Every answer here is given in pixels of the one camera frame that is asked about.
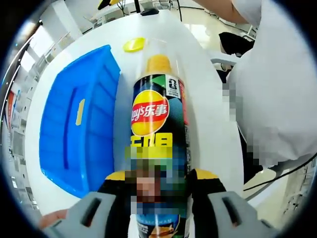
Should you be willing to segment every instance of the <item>blue plastic crate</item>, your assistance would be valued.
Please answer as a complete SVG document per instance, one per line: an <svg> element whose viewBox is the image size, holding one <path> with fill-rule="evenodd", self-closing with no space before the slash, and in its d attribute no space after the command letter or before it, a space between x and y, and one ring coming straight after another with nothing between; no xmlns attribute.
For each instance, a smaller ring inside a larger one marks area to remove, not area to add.
<svg viewBox="0 0 317 238"><path fill-rule="evenodd" d="M64 68L43 112L41 170L80 198L98 190L114 172L113 113L120 68L110 49L95 49Z"/></svg>

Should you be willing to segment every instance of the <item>white floor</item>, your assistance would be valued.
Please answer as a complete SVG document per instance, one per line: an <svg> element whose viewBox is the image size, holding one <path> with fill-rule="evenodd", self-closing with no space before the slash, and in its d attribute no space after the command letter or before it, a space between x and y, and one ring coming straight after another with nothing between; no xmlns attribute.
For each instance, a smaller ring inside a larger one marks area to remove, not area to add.
<svg viewBox="0 0 317 238"><path fill-rule="evenodd" d="M216 16L210 16L203 10L182 8L181 11L184 25L191 31L204 49L220 51L219 33L231 32L238 35L241 32L239 29L223 24ZM179 18L179 12L177 10L172 10L172 12L175 17ZM271 170L264 170L263 173L258 173L252 180L245 184L244 188L246 189L261 182L268 181L274 178L274 175L275 172ZM264 202L256 207L258 211L258 218L269 221L277 228L280 228L280 210L283 203L286 184L287 177L281 181L277 189L275 189L274 192L264 200ZM259 188L244 192L243 196L246 198L257 189Z"/></svg>

